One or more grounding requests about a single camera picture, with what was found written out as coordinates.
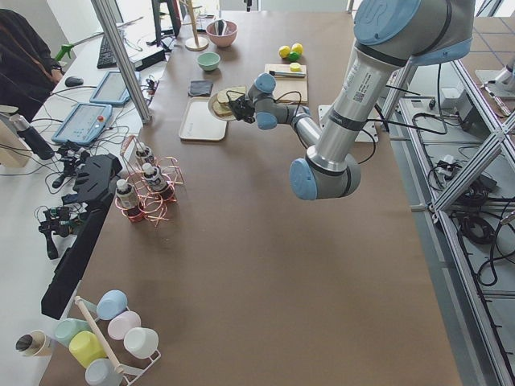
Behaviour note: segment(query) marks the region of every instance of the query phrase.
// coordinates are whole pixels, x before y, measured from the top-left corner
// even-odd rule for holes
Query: cutting board
[[[290,65],[289,64],[265,64],[265,72],[268,72],[270,70],[289,72]],[[300,71],[305,72],[306,76],[303,78],[287,78],[287,77],[276,77],[275,78],[275,81],[277,82],[277,85],[275,86],[275,90],[274,90],[274,98],[275,99],[279,98],[281,95],[283,95],[287,92],[299,91],[300,94],[302,95],[301,103],[303,105],[307,104],[307,66],[301,64]],[[299,95],[296,92],[293,92],[291,94],[288,94],[288,95],[282,97],[279,101],[284,102],[284,103],[298,102]]]

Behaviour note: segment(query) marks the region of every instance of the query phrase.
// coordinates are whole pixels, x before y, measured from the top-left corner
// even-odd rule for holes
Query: black mouse
[[[80,86],[84,84],[84,79],[78,78],[77,76],[69,76],[64,80],[64,84],[66,84],[67,87]]]

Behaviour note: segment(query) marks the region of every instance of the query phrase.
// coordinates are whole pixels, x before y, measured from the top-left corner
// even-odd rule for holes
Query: keyboard
[[[123,39],[123,31],[118,30],[118,32]],[[100,43],[100,51],[98,52],[97,68],[111,67],[116,67],[116,59],[114,59],[114,53],[113,50],[111,50],[111,46],[109,45],[107,38],[103,35]]]

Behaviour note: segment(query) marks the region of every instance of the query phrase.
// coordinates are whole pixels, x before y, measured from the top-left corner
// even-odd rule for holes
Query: person
[[[0,105],[17,107],[31,121],[62,77],[59,62],[31,24],[0,9]]]

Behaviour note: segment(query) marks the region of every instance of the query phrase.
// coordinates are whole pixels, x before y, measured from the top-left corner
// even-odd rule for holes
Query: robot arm
[[[258,127],[289,124],[309,146],[290,168],[290,184],[300,199],[342,197],[356,190],[360,170],[349,151],[391,73],[408,60],[429,65],[465,56],[473,16],[474,0],[364,0],[355,18],[355,61],[323,131],[305,109],[274,102],[270,74],[254,81],[247,103],[255,109]]]

